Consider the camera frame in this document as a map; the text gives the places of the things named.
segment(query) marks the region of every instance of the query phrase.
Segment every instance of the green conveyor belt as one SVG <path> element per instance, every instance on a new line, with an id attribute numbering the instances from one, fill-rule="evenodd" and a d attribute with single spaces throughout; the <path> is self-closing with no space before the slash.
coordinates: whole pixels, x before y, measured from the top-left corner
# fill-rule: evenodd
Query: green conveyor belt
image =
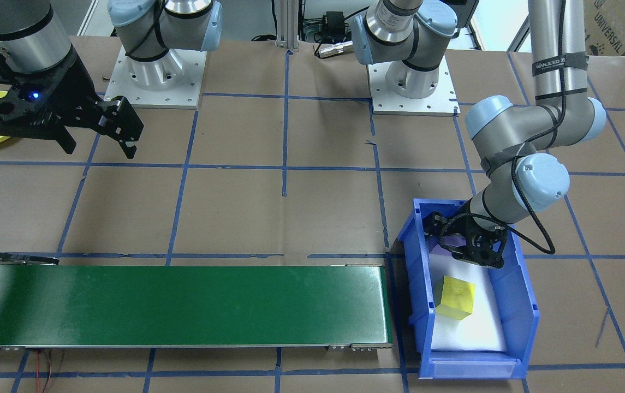
<path id="1" fill-rule="evenodd" d="M 379 266 L 0 265 L 0 348 L 391 342 Z"/>

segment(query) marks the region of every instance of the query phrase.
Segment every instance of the metal connector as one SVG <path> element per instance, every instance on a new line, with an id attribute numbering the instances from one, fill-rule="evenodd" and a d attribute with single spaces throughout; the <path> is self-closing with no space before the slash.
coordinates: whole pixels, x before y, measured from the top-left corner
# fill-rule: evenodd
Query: metal connector
<path id="1" fill-rule="evenodd" d="M 346 41 L 342 43 L 337 43 L 332 46 L 325 47 L 319 51 L 319 58 L 326 59 L 328 57 L 334 57 L 339 55 L 344 55 L 346 53 L 354 52 L 354 42 Z"/>

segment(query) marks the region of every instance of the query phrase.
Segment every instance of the blue plastic bin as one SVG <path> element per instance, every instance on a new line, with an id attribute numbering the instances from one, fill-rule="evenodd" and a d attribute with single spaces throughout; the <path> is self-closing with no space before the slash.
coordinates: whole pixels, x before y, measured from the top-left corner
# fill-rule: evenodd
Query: blue plastic bin
<path id="1" fill-rule="evenodd" d="M 431 350 L 436 310 L 432 293 L 429 250 L 436 236 L 424 237 L 422 220 L 433 211 L 452 216 L 464 201 L 414 199 L 414 212 L 397 237 L 404 243 L 409 273 L 409 296 L 416 350 L 421 354 L 419 378 L 525 378 L 540 319 L 538 305 L 517 237 L 510 236 L 504 249 L 504 267 L 489 269 L 507 351 L 504 353 Z"/>

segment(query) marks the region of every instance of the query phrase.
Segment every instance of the yellow cube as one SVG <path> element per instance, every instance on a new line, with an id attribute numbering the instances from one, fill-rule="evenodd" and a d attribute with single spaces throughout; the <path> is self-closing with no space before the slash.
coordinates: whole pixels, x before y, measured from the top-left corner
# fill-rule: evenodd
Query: yellow cube
<path id="1" fill-rule="evenodd" d="M 436 312 L 450 318 L 461 320 L 472 314 L 475 301 L 475 284 L 450 276 L 436 284 L 434 302 Z"/>

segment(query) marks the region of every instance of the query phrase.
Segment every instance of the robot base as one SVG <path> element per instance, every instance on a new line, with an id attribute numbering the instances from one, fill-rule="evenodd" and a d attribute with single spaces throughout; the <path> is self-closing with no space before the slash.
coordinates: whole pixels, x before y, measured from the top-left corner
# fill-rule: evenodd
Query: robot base
<path id="1" fill-rule="evenodd" d="M 392 63 L 368 65 L 368 84 L 373 98 L 374 114 L 452 116 L 460 113 L 445 57 L 439 65 L 441 79 L 436 90 L 425 99 L 409 99 L 393 92 L 385 82 L 385 73 L 390 64 Z"/>
<path id="2" fill-rule="evenodd" d="M 175 50 L 183 60 L 183 80 L 168 90 L 145 90 L 131 80 L 128 72 L 126 51 L 121 47 L 111 80 L 106 89 L 105 100 L 124 96 L 136 108 L 198 109 L 201 83 L 205 70 L 207 52 Z"/>

